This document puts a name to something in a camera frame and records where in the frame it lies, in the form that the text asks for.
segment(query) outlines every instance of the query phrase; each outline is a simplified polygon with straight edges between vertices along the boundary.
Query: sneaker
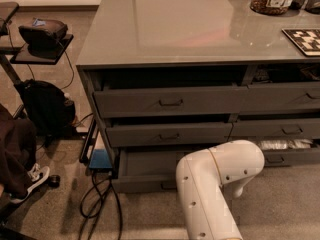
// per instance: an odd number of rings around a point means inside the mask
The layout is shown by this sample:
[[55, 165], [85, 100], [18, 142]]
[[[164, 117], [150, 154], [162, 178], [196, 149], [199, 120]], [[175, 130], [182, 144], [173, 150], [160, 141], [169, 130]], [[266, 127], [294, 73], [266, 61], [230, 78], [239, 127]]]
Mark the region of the sneaker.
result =
[[40, 178], [39, 171], [40, 171], [40, 165], [37, 163], [35, 163], [31, 168], [31, 170], [28, 171], [29, 177], [32, 180], [32, 182], [39, 180]]
[[9, 200], [12, 204], [20, 204], [27, 200], [27, 198], [30, 196], [32, 191], [39, 187], [42, 183], [44, 183], [48, 178], [50, 174], [50, 168], [48, 166], [42, 167], [38, 170], [38, 180], [34, 181], [33, 184], [27, 189], [26, 196], [22, 198], [17, 198], [16, 196], [10, 195]]

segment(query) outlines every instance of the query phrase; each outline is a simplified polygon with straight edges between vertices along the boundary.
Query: desk leg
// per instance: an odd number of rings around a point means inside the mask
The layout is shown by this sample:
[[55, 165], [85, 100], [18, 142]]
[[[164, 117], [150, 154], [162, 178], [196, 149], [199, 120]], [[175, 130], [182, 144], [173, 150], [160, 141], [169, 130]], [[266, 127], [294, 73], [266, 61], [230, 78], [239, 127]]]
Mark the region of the desk leg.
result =
[[89, 158], [88, 158], [88, 150], [89, 150], [89, 146], [94, 145], [95, 141], [97, 139], [97, 136], [95, 136], [94, 138], [92, 138], [95, 129], [96, 129], [96, 120], [94, 120], [94, 118], [92, 118], [89, 130], [88, 130], [88, 135], [87, 138], [85, 140], [85, 143], [83, 145], [82, 148], [82, 152], [79, 158], [80, 163], [88, 163], [89, 162]]
[[0, 183], [0, 197], [2, 196], [3, 191], [4, 191], [4, 185]]
[[12, 67], [11, 63], [5, 55], [0, 55], [0, 64], [3, 67], [4, 71], [7, 73], [12, 83], [20, 81], [20, 77], [17, 75], [16, 71]]
[[27, 118], [27, 115], [23, 112], [23, 110], [24, 110], [24, 105], [21, 104], [21, 105], [17, 108], [16, 112], [13, 114], [13, 116], [12, 116], [13, 119]]

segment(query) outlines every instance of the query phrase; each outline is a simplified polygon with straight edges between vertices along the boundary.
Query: dresser top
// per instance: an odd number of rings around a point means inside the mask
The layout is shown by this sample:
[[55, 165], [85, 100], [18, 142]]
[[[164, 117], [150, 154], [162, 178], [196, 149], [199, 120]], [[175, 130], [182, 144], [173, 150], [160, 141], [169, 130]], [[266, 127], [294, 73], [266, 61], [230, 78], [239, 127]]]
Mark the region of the dresser top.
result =
[[304, 10], [258, 14], [251, 0], [102, 0], [77, 61], [79, 68], [167, 64], [319, 62], [282, 28], [317, 28]]

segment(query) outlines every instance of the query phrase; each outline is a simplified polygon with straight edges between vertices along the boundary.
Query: cable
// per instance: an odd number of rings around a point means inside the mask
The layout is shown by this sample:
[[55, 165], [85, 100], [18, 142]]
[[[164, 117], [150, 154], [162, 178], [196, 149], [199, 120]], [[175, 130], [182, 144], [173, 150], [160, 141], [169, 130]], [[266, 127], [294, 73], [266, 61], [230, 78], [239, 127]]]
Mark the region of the cable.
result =
[[72, 125], [73, 127], [78, 127], [81, 125], [81, 123], [83, 123], [84, 120], [86, 120], [89, 116], [92, 116], [93, 113], [90, 113], [88, 115], [86, 115], [85, 117], [83, 117], [79, 122], [75, 123], [74, 125]]
[[0, 27], [0, 30], [3, 29], [3, 26], [6, 24], [6, 21], [0, 17], [0, 20], [3, 21], [3, 25]]
[[[108, 194], [110, 191], [113, 192], [115, 198], [116, 198], [116, 201], [117, 201], [117, 208], [118, 208], [118, 213], [119, 213], [119, 233], [118, 233], [118, 240], [121, 239], [121, 235], [122, 235], [122, 228], [123, 228], [123, 218], [122, 218], [122, 210], [121, 210], [121, 204], [120, 204], [120, 200], [119, 200], [119, 197], [118, 197], [118, 194], [116, 193], [116, 191], [114, 190], [113, 186], [112, 186], [112, 175], [111, 175], [111, 172], [109, 172], [108, 174], [108, 178], [104, 179], [104, 180], [101, 180], [100, 182], [96, 182], [96, 174], [97, 172], [93, 172], [92, 175], [91, 175], [91, 180], [92, 180], [92, 184], [93, 184], [93, 187], [91, 187], [87, 192], [86, 194], [83, 196], [82, 200], [81, 200], [81, 203], [80, 203], [80, 213], [81, 215], [85, 218], [82, 226], [81, 226], [81, 229], [80, 229], [80, 232], [79, 232], [79, 240], [81, 240], [81, 237], [83, 235], [83, 231], [89, 221], [89, 219], [94, 219], [94, 222], [93, 222], [93, 225], [89, 231], [89, 236], [88, 236], [88, 240], [91, 239], [97, 225], [98, 225], [98, 221], [100, 219], [100, 216], [101, 216], [101, 213], [102, 213], [102, 210], [103, 210], [103, 207], [106, 203], [106, 200], [107, 200], [107, 197], [108, 197]], [[98, 188], [98, 186], [106, 181], [109, 181], [108, 183], [108, 186], [106, 188], [105, 191], [101, 192], [100, 189]], [[98, 196], [99, 196], [99, 199], [92, 205], [90, 211], [88, 213], [85, 213], [84, 212], [84, 202], [86, 200], [86, 198], [88, 197], [88, 195], [93, 191], [95, 190], [97, 193], [98, 193]]]
[[34, 74], [33, 74], [33, 71], [32, 71], [32, 69], [31, 69], [30, 65], [27, 64], [27, 66], [28, 66], [28, 68], [29, 68], [29, 70], [30, 70], [30, 72], [31, 72], [31, 75], [32, 75], [33, 80], [36, 80], [36, 79], [34, 78]]
[[14, 49], [13, 43], [12, 43], [11, 31], [10, 31], [9, 24], [7, 23], [6, 26], [7, 26], [7, 29], [8, 29], [8, 35], [9, 35], [9, 40], [10, 40], [11, 47], [12, 47], [12, 49]]
[[41, 144], [41, 146], [36, 149], [36, 151], [39, 151], [41, 148], [43, 148], [43, 147], [45, 146], [45, 144], [46, 144], [46, 141], [44, 141], [44, 142]]
[[[61, 42], [59, 42], [59, 45], [64, 49], [64, 46], [62, 45], [62, 43], [61, 43]], [[67, 51], [64, 51], [64, 54], [66, 55], [66, 57], [67, 57], [67, 59], [68, 59], [69, 66], [70, 66], [71, 71], [72, 71], [72, 77], [71, 77], [70, 83], [69, 83], [69, 84], [67, 84], [65, 87], [60, 88], [61, 90], [62, 90], [62, 89], [65, 89], [65, 88], [67, 88], [67, 87], [69, 87], [69, 86], [72, 84], [73, 79], [74, 79], [74, 70], [73, 70], [73, 67], [72, 67], [72, 64], [71, 64], [71, 61], [70, 61], [70, 59], [69, 59], [69, 56], [68, 56]]]

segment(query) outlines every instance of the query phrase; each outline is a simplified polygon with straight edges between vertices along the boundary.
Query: gray dresser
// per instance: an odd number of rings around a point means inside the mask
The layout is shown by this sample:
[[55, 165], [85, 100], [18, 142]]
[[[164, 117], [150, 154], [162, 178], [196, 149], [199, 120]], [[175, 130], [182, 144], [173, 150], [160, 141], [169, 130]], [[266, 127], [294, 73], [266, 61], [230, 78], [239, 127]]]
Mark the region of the gray dresser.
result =
[[264, 151], [266, 165], [319, 160], [320, 82], [282, 28], [319, 15], [265, 16], [250, 0], [102, 0], [77, 61], [120, 192], [175, 189], [185, 154], [235, 139], [312, 139]]

